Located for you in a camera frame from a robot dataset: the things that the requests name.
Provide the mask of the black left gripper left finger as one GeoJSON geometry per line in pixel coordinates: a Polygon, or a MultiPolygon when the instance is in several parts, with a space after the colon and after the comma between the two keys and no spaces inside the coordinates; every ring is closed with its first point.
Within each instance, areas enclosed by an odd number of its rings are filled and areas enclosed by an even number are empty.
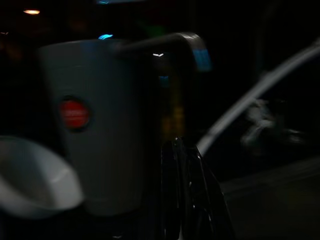
{"type": "Polygon", "coordinates": [[[190,240],[179,161],[181,143],[176,137],[161,148],[161,240],[190,240]]]}

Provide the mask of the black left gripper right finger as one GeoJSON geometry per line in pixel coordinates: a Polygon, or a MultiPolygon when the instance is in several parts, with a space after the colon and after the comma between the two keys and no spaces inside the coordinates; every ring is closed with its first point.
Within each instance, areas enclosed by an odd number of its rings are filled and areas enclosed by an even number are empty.
{"type": "Polygon", "coordinates": [[[191,240],[235,240],[219,182],[196,147],[187,149],[191,194],[191,240]]]}

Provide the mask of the stainless steel sink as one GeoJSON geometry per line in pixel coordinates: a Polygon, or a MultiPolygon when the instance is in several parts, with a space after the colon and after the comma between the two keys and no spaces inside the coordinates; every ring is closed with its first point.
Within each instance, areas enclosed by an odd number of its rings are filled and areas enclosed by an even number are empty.
{"type": "Polygon", "coordinates": [[[320,156],[220,187],[237,240],[320,240],[320,156]]]}

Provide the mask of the steel faucet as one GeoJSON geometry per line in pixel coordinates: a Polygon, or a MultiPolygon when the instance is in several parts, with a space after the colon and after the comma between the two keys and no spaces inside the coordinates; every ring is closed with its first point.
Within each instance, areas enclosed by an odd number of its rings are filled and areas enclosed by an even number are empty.
{"type": "Polygon", "coordinates": [[[240,143],[251,155],[261,157],[275,147],[304,147],[306,134],[287,128],[282,114],[273,114],[268,102],[255,99],[246,112],[251,125],[240,138],[240,143]]]}

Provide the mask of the grey tumbler red label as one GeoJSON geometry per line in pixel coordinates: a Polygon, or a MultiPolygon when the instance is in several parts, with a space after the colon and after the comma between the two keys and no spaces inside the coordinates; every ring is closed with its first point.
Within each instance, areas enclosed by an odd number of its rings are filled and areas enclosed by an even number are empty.
{"type": "Polygon", "coordinates": [[[137,68],[119,39],[78,40],[40,47],[67,158],[87,211],[116,216],[138,209],[143,196],[144,138],[137,68]]]}

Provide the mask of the white bowl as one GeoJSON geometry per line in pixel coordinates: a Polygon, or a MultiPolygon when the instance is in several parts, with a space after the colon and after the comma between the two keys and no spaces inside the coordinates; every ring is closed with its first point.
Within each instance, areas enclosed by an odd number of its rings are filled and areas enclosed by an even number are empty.
{"type": "Polygon", "coordinates": [[[23,219],[46,219],[84,200],[76,171],[32,140],[0,136],[0,210],[23,219]]]}

